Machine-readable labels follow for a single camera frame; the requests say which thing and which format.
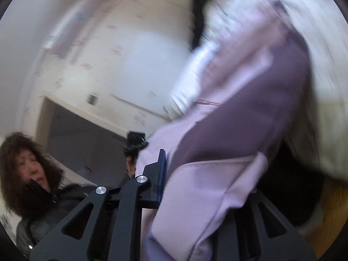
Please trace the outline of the lilac and purple jacket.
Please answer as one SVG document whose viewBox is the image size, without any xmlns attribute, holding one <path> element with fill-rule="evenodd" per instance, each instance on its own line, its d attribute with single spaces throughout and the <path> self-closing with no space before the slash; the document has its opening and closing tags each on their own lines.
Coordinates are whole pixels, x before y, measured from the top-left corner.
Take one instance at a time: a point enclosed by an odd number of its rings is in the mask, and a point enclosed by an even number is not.
<svg viewBox="0 0 348 261">
<path fill-rule="evenodd" d="M 267 171 L 310 74 L 307 44 L 282 3 L 254 6 L 204 69 L 194 104 L 139 153 L 136 175 L 167 154 L 159 209 L 143 211 L 141 260 L 210 260 L 211 235 Z"/>
</svg>

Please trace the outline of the person with brown hair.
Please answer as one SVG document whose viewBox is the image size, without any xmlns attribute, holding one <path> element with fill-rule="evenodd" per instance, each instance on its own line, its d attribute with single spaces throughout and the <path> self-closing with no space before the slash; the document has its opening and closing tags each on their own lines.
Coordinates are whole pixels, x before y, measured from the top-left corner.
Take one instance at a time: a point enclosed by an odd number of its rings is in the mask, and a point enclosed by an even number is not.
<svg viewBox="0 0 348 261">
<path fill-rule="evenodd" d="M 12 133 L 1 144 L 1 194 L 6 207 L 21 218 L 15 243 L 26 258 L 95 190 L 91 184 L 61 186 L 62 178 L 62 169 L 23 133 Z"/>
</svg>

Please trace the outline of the white striped duvet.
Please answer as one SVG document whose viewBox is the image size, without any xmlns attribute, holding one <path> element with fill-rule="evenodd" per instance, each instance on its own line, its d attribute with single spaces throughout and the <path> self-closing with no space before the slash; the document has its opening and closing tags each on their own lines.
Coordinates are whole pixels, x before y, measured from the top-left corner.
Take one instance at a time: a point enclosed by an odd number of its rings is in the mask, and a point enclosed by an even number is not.
<svg viewBox="0 0 348 261">
<path fill-rule="evenodd" d="M 194 50 L 170 94 L 170 119 L 186 113 L 199 94 L 201 74 L 223 34 L 239 27 L 254 6 L 271 0 L 210 0 L 201 46 Z M 304 114 L 287 141 L 301 160 L 347 179 L 347 21 L 336 0 L 280 0 L 310 51 L 312 85 Z"/>
</svg>

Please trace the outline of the black garment by wall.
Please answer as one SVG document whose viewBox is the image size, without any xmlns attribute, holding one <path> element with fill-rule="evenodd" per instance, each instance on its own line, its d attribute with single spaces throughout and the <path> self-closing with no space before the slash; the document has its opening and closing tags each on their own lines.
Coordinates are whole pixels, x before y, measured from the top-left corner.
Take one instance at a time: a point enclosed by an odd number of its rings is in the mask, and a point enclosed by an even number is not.
<svg viewBox="0 0 348 261">
<path fill-rule="evenodd" d="M 205 17 L 204 6 L 208 0 L 192 0 L 192 39 L 191 51 L 200 45 L 200 38 L 204 31 Z"/>
</svg>

